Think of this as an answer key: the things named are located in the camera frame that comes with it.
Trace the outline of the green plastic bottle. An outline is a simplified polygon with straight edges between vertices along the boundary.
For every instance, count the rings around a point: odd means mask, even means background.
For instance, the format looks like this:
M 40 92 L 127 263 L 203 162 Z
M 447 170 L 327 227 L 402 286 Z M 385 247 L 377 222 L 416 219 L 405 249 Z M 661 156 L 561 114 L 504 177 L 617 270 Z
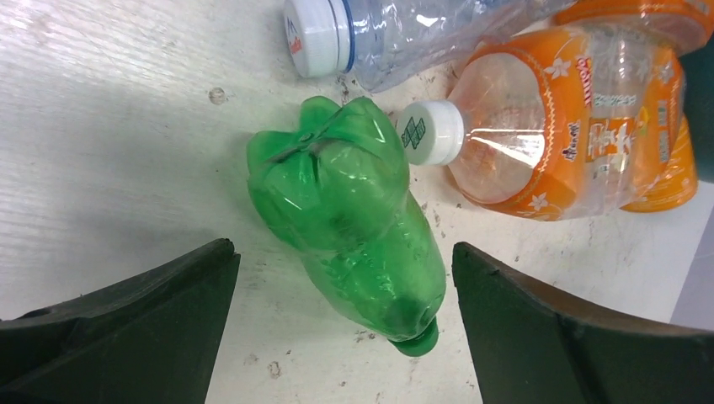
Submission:
M 331 307 L 402 354 L 429 353 L 445 263 L 389 117 L 366 97 L 315 96 L 296 130 L 260 131 L 246 154 L 254 208 Z

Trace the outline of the clear bottle white cap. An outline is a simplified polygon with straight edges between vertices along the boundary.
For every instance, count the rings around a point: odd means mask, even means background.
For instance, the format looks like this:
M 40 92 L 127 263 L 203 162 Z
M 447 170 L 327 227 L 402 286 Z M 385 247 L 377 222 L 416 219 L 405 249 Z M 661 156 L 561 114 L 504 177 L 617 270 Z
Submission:
M 302 77 L 351 72 L 379 93 L 483 43 L 505 42 L 570 1 L 292 0 L 283 19 Z

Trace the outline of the large orange label bottle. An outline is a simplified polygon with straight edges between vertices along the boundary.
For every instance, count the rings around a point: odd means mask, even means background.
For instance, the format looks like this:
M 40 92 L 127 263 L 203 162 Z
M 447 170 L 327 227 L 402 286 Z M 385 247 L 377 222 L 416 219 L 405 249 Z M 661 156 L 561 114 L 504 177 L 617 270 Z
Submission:
M 685 75 L 671 45 L 568 24 L 479 49 L 447 98 L 397 120 L 408 160 L 444 166 L 473 204 L 538 221 L 600 215 L 664 175 Z

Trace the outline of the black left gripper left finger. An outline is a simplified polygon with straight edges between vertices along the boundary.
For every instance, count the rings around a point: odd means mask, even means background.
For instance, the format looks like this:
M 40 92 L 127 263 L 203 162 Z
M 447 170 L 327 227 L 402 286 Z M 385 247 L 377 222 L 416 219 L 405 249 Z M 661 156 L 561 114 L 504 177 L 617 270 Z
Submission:
M 216 239 L 1 323 L 4 403 L 202 403 L 241 257 Z

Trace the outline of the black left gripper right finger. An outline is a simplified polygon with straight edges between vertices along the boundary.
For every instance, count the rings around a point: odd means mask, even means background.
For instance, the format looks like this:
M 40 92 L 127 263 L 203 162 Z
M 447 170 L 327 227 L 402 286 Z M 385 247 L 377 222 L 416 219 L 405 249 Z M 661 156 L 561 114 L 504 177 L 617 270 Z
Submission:
M 713 334 L 597 305 L 466 242 L 452 253 L 486 403 L 710 403 Z

